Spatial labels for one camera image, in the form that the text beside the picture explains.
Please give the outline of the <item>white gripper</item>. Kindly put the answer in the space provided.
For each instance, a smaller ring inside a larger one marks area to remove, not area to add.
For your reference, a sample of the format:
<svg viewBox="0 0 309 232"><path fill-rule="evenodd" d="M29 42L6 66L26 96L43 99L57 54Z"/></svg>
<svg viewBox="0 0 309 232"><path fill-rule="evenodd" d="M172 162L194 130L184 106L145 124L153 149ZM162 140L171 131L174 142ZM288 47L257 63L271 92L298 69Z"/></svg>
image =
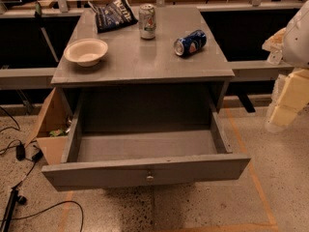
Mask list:
<svg viewBox="0 0 309 232"><path fill-rule="evenodd" d="M262 49L270 52L269 62L283 60L295 68L289 75L278 75L267 109L267 131L280 132L309 103L309 30L283 28L268 38Z"/></svg>

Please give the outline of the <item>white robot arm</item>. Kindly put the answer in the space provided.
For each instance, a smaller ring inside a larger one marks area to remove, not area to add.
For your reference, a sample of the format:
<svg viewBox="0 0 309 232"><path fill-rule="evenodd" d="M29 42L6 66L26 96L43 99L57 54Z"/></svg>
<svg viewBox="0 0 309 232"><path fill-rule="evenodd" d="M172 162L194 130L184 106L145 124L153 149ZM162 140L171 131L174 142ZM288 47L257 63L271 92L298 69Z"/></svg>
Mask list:
<svg viewBox="0 0 309 232"><path fill-rule="evenodd" d="M284 61L294 67L290 74L277 77L267 110L266 129L280 132L309 103L309 1L285 28L263 43L262 49L269 52L270 64L279 65Z"/></svg>

